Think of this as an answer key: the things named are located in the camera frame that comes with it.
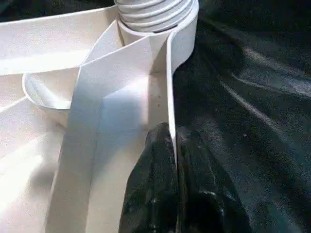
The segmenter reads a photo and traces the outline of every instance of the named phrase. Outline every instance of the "white flexible hose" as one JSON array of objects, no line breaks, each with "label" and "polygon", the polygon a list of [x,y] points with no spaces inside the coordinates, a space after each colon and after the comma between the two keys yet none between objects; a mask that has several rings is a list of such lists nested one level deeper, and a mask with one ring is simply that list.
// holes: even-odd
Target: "white flexible hose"
[{"label": "white flexible hose", "polygon": [[160,32],[182,21],[194,0],[115,0],[121,20],[137,32]]}]

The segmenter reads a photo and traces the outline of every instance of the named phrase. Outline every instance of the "white plastic compartment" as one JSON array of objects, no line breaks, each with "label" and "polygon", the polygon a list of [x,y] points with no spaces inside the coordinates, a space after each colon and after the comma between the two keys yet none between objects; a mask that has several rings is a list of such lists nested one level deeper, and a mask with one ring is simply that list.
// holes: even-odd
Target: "white plastic compartment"
[{"label": "white plastic compartment", "polygon": [[124,46],[81,66],[46,233],[118,232],[147,132],[169,122],[175,141],[172,75],[193,50],[198,8],[196,0],[188,17],[163,33],[136,33],[118,22]]},{"label": "white plastic compartment", "polygon": [[[21,97],[21,76],[18,80],[13,88],[13,82],[2,86],[10,90],[2,96],[12,101],[0,110],[0,232],[39,233],[51,197],[64,128]],[[12,93],[19,99],[13,101]]]},{"label": "white plastic compartment", "polygon": [[0,24],[0,232],[42,232],[78,66],[115,17],[110,7]]},{"label": "white plastic compartment", "polygon": [[79,66],[117,17],[116,6],[0,24],[0,75]]}]

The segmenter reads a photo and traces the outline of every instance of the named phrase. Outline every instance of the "shiny black plastic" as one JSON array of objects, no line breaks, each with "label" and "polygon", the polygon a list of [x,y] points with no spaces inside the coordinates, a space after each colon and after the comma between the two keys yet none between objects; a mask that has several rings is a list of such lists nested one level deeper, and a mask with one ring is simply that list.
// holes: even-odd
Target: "shiny black plastic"
[{"label": "shiny black plastic", "polygon": [[172,233],[176,229],[178,182],[167,123],[151,130],[128,178],[119,233]]}]

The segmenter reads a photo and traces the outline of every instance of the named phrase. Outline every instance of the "white plastic tray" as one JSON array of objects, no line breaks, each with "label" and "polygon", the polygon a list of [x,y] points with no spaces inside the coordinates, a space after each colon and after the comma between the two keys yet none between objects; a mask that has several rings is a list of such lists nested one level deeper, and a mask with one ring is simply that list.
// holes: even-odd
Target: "white plastic tray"
[{"label": "white plastic tray", "polygon": [[[147,132],[169,122],[175,144],[172,75],[192,53],[197,14],[195,0],[188,16],[162,33],[128,29],[116,6],[0,24],[0,43],[16,40],[1,55],[0,82],[10,75],[26,95],[21,88],[18,97],[5,92],[0,119],[8,129],[1,131],[2,145],[6,142],[12,151],[2,154],[19,158],[11,156],[18,151],[36,161],[27,170],[36,178],[21,176],[25,182],[17,198],[7,198],[16,207],[4,208],[0,227],[32,233],[42,226],[46,233],[118,231],[127,178]],[[16,39],[19,31],[28,36]],[[14,119],[18,123],[9,127]],[[48,185],[38,193],[30,190],[45,177],[43,171],[53,173],[64,127],[49,199]]]}]

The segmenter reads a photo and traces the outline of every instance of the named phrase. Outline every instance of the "curved white plastic edge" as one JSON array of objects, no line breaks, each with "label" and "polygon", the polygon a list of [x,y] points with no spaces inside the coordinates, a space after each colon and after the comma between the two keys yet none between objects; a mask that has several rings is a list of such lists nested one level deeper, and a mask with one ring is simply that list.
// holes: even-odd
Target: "curved white plastic edge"
[{"label": "curved white plastic edge", "polygon": [[[118,23],[114,20],[98,38],[83,63],[90,62],[124,46]],[[27,98],[53,119],[66,125],[78,67],[39,73],[25,73],[22,87]]]},{"label": "curved white plastic edge", "polygon": [[117,17],[118,8],[112,6],[1,23],[0,75],[79,66]]},{"label": "curved white plastic edge", "polygon": [[177,28],[135,33],[138,40],[81,66],[45,233],[118,231],[126,181],[147,131],[168,121],[176,145],[172,75],[193,50],[198,9],[196,0]]}]

